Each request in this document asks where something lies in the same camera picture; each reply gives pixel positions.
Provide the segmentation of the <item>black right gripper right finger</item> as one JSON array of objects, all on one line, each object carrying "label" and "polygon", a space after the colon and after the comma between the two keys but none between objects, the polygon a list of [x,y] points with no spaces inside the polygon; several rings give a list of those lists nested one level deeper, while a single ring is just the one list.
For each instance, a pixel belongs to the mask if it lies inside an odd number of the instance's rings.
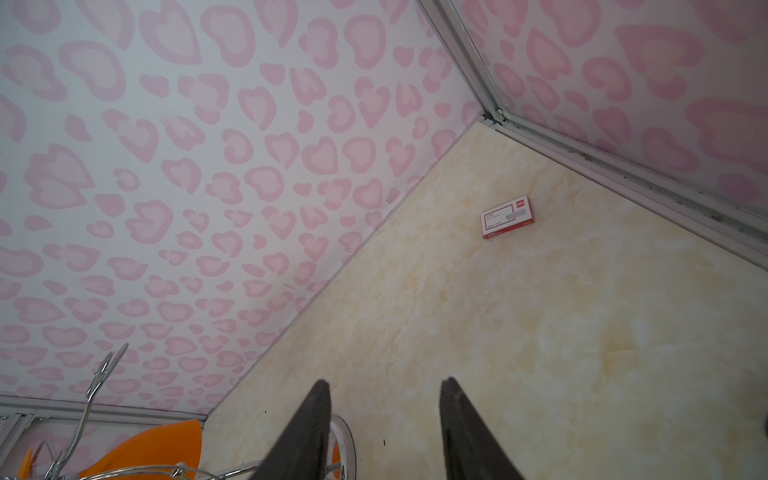
[{"label": "black right gripper right finger", "polygon": [[524,479],[453,377],[441,384],[439,413],[447,479]]}]

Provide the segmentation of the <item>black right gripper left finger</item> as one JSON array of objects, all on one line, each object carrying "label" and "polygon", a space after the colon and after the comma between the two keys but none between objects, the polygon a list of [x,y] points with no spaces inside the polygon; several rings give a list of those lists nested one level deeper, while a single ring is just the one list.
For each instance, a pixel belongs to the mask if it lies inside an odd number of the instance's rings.
[{"label": "black right gripper left finger", "polygon": [[330,386],[317,380],[250,479],[324,479],[330,421]]}]

